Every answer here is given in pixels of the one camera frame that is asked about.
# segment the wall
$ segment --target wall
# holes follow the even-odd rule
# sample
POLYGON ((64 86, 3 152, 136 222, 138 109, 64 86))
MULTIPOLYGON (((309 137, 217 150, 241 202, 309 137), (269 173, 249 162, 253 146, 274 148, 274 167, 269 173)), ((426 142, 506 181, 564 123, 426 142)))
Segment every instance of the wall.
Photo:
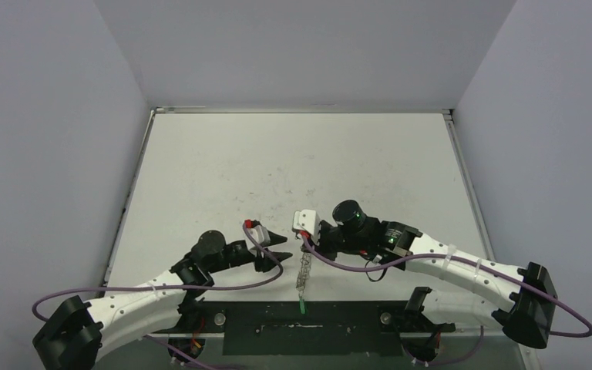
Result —
POLYGON ((455 106, 514 0, 95 0, 153 105, 455 106))
MULTIPOLYGON (((592 321, 592 2, 519 0, 454 115, 496 256, 592 321)), ((545 369, 592 368, 592 338, 549 346, 545 369)))
POLYGON ((103 276, 147 118, 90 0, 0 1, 0 369, 41 368, 36 298, 103 276))

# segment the screw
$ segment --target screw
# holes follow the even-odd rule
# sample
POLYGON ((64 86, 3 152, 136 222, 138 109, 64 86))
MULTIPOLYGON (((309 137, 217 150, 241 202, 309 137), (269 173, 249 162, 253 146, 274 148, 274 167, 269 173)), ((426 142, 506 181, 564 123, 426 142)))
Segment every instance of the screw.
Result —
POLYGON ((225 314, 219 312, 218 314, 214 315, 214 324, 216 324, 217 326, 221 326, 224 324, 224 322, 226 322, 225 314))
POLYGON ((384 312, 380 315, 380 322, 384 325, 389 325, 392 322, 392 314, 384 312))

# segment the white tabletop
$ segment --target white tabletop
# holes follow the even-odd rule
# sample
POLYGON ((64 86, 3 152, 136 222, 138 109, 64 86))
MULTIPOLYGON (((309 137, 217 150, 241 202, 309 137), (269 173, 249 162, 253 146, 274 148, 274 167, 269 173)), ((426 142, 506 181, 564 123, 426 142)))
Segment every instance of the white tabletop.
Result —
MULTIPOLYGON (((206 230, 243 238, 257 219, 289 241, 283 277, 246 291, 208 291, 208 300, 296 301, 300 243, 295 210, 331 212, 357 200, 369 216, 417 227, 444 243, 485 257, 443 116, 426 114, 157 114, 121 227, 110 286, 140 284, 176 263, 206 230)), ((360 266, 359 257, 340 255, 360 266)), ((217 286, 267 278, 252 266, 214 274, 217 286)), ((406 300, 417 286, 457 289, 433 277, 390 269, 364 274, 315 261, 308 301, 406 300)))

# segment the purple cable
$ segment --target purple cable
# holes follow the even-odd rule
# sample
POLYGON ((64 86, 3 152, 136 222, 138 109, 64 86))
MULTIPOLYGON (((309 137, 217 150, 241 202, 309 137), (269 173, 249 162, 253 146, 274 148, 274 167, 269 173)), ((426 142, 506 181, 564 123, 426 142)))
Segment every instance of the purple cable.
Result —
POLYGON ((174 354, 182 356, 183 358, 186 358, 187 360, 190 361, 189 363, 186 364, 186 366, 190 367, 190 368, 199 367, 199 368, 204 368, 206 370, 241 370, 241 369, 245 368, 244 366, 241 366, 241 365, 206 365, 203 362, 200 362, 200 361, 196 360, 195 358, 187 355, 185 352, 181 351, 180 349, 170 345, 169 343, 166 343, 166 342, 161 341, 157 338, 151 337, 150 335, 144 335, 144 338, 148 339, 152 342, 155 342, 158 345, 162 345, 164 347, 167 347, 174 354))
MULTIPOLYGON (((338 264, 337 262, 330 261, 326 257, 321 256, 311 246, 308 237, 305 237, 303 235, 301 235, 301 236, 302 236, 303 244, 305 245, 305 248, 307 248, 308 251, 310 253, 312 253, 316 258, 318 258, 319 260, 321 260, 325 264, 329 264, 332 267, 340 268, 342 270, 346 270, 346 271, 350 271, 350 272, 371 272, 371 271, 379 271, 379 270, 385 270, 386 268, 389 268, 389 267, 392 267, 392 266, 396 266, 397 264, 401 264, 401 263, 406 262, 406 261, 418 260, 418 259, 421 259, 421 258, 443 259, 443 258, 446 258, 447 257, 445 254, 424 253, 424 254, 415 254, 415 255, 407 256, 407 257, 401 257, 401 258, 399 258, 397 260, 388 262, 388 263, 383 264, 383 265, 380 265, 380 266, 375 266, 375 267, 351 267, 351 266, 345 266, 343 264, 338 264)), ((473 267, 477 267, 478 266, 478 264, 476 262, 473 262, 473 261, 468 260, 466 258, 451 256, 451 259, 453 261, 462 262, 463 264, 468 264, 468 265, 471 265, 473 267)), ((513 277, 509 277, 509 276, 501 273, 500 271, 493 270, 492 268, 489 268, 487 266, 480 265, 479 268, 482 271, 486 271, 486 272, 488 272, 490 274, 496 275, 498 278, 502 278, 502 279, 504 279, 504 280, 506 280, 506 281, 508 281, 508 282, 510 282, 512 284, 516 284, 516 285, 522 287, 523 289, 526 289, 528 291, 531 291, 531 292, 533 292, 534 294, 538 295, 539 297, 541 297, 543 299, 547 299, 548 301, 552 302, 553 304, 561 307, 563 310, 565 310, 566 312, 568 312, 571 316, 573 316, 574 318, 576 318, 582 324, 586 325, 587 328, 588 328, 587 331, 582 332, 582 333, 569 333, 569 332, 564 332, 564 331, 551 331, 550 332, 550 335, 556 335, 556 336, 559 336, 559 337, 568 337, 568 338, 587 338, 587 337, 590 337, 592 335, 592 324, 586 318, 584 318, 584 316, 582 316, 581 314, 578 314, 574 309, 568 307, 566 304, 564 304, 562 301, 558 300, 557 298, 553 297, 552 295, 546 293, 545 291, 541 291, 541 290, 533 287, 530 284, 523 283, 522 281, 518 281, 517 279, 514 279, 513 277)))
POLYGON ((255 247, 257 247, 257 249, 259 249, 267 257, 269 257, 269 259, 272 260, 277 265, 277 268, 279 271, 276 275, 274 275, 264 281, 260 281, 260 282, 253 283, 253 284, 240 285, 237 287, 202 287, 200 285, 162 285, 162 286, 156 286, 156 287, 137 287, 137 288, 132 288, 132 287, 97 287, 97 288, 67 289, 65 291, 58 291, 56 293, 46 295, 46 296, 40 298, 39 300, 37 300, 32 305, 32 314, 36 318, 38 318, 39 320, 48 321, 49 320, 48 318, 42 316, 42 314, 39 313, 38 306, 42 302, 48 301, 49 299, 61 297, 63 295, 67 295, 67 294, 86 293, 86 292, 101 292, 101 291, 128 291, 128 292, 131 292, 131 291, 153 291, 153 290, 166 291, 166 290, 170 290, 170 289, 181 289, 181 290, 196 289, 196 290, 202 290, 202 291, 240 291, 243 289, 251 289, 251 288, 261 287, 262 285, 269 284, 272 281, 275 281, 276 279, 278 279, 280 276, 282 276, 282 274, 284 273, 284 268, 282 267, 281 262, 268 249, 266 249, 265 247, 262 247, 253 238, 253 236, 251 236, 251 233, 248 232, 246 225, 243 225, 242 229, 244 230, 244 234, 246 234, 246 237, 248 238, 248 240, 250 240, 251 243, 255 247))
POLYGON ((422 365, 428 364, 427 366, 429 366, 429 367, 452 365, 452 364, 457 364, 457 363, 460 363, 462 361, 465 361, 465 360, 468 360, 469 358, 471 358, 471 356, 473 356, 476 352, 478 352, 479 349, 482 347, 483 339, 484 339, 484 327, 480 326, 480 337, 478 338, 478 342, 476 343, 476 345, 473 346, 472 350, 465 353, 462 357, 452 358, 450 360, 443 360, 443 361, 431 361, 431 362, 421 361, 418 358, 412 356, 412 354, 409 353, 407 348, 404 348, 404 349, 405 349, 405 352, 409 355, 409 357, 414 358, 416 360, 417 364, 422 364, 422 365))

